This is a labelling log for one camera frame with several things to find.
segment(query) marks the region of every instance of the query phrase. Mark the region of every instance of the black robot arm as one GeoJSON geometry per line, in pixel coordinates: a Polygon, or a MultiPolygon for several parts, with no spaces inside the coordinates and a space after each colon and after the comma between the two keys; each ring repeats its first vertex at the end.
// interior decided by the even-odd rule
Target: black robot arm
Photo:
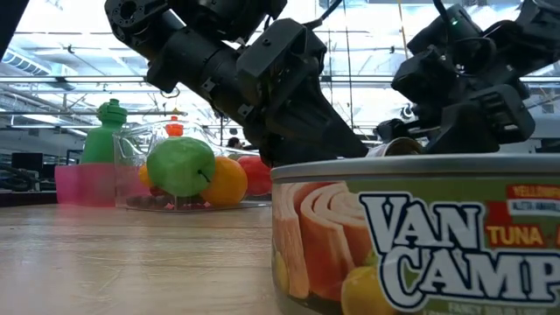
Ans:
{"type": "Polygon", "coordinates": [[[493,152],[526,141],[535,121],[520,78],[560,59],[560,3],[526,0],[515,21],[486,31],[458,5],[442,13],[409,42],[414,57],[392,83],[416,104],[418,119],[382,123],[381,138],[428,137],[428,154],[493,152]]]}
{"type": "Polygon", "coordinates": [[[357,158],[366,146],[322,95],[325,45],[291,20],[247,42],[286,0],[108,0],[113,33],[150,62],[146,80],[171,92],[183,83],[239,123],[269,165],[357,158]]]}

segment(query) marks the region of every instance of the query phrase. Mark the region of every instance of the metal can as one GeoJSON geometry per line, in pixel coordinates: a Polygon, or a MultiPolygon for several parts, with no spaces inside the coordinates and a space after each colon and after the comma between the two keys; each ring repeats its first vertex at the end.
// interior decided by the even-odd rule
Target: metal can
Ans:
{"type": "Polygon", "coordinates": [[[272,171],[286,315],[560,314],[560,156],[356,158],[272,171]]]}
{"type": "Polygon", "coordinates": [[[401,137],[397,138],[390,143],[380,144],[372,148],[367,156],[372,157],[391,157],[402,155],[420,154],[422,152],[422,145],[411,138],[401,137]]]}

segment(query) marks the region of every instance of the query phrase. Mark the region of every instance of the wooden table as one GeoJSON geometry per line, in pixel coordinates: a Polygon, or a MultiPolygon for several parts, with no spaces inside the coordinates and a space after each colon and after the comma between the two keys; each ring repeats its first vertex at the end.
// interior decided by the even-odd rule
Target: wooden table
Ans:
{"type": "Polygon", "coordinates": [[[280,314],[270,209],[0,210],[0,314],[280,314]]]}

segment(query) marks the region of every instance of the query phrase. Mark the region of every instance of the person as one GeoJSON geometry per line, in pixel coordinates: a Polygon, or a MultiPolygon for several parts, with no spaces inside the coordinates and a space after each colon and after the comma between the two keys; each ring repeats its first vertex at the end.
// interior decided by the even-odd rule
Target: person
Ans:
{"type": "Polygon", "coordinates": [[[227,140],[227,147],[241,150],[243,149],[243,144],[238,137],[232,136],[231,138],[229,138],[229,140],[227,140]]]}

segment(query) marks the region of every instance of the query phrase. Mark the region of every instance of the green bottle cap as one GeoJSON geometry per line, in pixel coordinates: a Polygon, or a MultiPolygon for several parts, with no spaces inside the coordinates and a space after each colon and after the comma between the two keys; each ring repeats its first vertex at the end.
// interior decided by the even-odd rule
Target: green bottle cap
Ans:
{"type": "Polygon", "coordinates": [[[126,116],[128,113],[128,110],[119,105],[119,100],[110,99],[109,102],[103,103],[103,105],[97,109],[97,118],[99,118],[102,123],[112,122],[123,124],[126,123],[126,116]]]}

